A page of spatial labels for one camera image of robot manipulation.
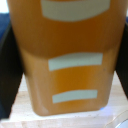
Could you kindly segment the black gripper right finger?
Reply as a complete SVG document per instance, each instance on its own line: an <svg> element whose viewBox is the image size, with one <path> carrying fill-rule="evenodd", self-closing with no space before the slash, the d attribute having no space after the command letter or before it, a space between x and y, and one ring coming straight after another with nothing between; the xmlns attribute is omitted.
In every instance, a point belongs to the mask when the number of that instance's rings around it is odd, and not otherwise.
<svg viewBox="0 0 128 128"><path fill-rule="evenodd" d="M122 88L128 98L128 24L125 25L119 55L116 64L116 73Z"/></svg>

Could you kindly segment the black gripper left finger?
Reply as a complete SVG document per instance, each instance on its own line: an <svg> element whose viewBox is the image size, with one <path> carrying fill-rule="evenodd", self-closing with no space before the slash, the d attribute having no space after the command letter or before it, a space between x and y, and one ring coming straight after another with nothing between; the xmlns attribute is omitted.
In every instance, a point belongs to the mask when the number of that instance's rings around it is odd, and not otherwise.
<svg viewBox="0 0 128 128"><path fill-rule="evenodd" d="M0 13L0 120L10 116L22 74L10 15Z"/></svg>

